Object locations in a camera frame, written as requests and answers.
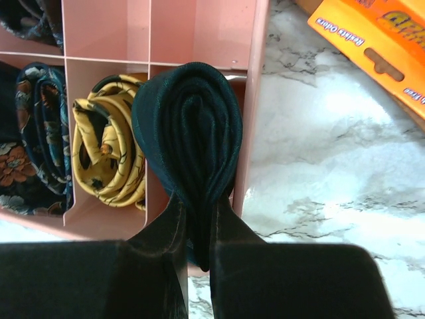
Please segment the dark green tie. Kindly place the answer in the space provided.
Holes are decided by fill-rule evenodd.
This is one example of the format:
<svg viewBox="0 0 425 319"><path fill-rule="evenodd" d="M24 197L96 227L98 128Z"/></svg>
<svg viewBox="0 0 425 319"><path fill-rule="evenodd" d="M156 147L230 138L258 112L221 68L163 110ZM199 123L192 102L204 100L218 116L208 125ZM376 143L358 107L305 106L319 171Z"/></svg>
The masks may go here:
<svg viewBox="0 0 425 319"><path fill-rule="evenodd" d="M186 215L193 260L208 271L212 215L228 199L243 137L231 85L209 64L183 64L141 85L131 120L169 196L167 211Z"/></svg>

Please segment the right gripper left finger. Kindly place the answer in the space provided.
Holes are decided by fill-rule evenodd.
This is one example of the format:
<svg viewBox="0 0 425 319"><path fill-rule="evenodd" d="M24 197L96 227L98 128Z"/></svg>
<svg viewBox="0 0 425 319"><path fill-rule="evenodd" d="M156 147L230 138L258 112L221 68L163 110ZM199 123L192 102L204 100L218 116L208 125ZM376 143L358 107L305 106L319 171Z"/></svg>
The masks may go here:
<svg viewBox="0 0 425 319"><path fill-rule="evenodd" d="M186 211L131 239L1 245L2 318L187 318Z"/></svg>

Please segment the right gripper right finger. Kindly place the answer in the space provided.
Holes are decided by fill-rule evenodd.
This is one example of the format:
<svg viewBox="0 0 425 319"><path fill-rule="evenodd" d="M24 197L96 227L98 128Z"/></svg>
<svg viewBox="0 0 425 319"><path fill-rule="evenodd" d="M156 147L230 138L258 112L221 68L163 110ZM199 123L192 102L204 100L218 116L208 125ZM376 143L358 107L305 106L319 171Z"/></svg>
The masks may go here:
<svg viewBox="0 0 425 319"><path fill-rule="evenodd" d="M267 243L222 198L212 216L216 318L393 318L377 264L346 244Z"/></svg>

